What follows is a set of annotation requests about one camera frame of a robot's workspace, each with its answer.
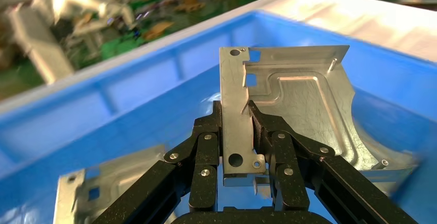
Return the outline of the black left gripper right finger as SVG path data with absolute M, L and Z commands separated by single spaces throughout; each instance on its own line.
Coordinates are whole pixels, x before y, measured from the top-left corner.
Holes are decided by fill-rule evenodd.
M 414 223 L 414 219 L 334 150 L 295 132 L 280 116 L 247 106 L 254 145 L 266 155 L 274 205 L 308 211 L 312 189 L 337 223 Z

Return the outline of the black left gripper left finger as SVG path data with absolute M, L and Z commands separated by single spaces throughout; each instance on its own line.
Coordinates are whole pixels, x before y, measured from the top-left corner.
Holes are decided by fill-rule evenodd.
M 195 212 L 217 209 L 217 167 L 220 162 L 221 103 L 197 118 L 191 136 L 157 161 L 94 223 L 165 223 L 185 195 L 189 213 L 173 223 L 191 223 Z

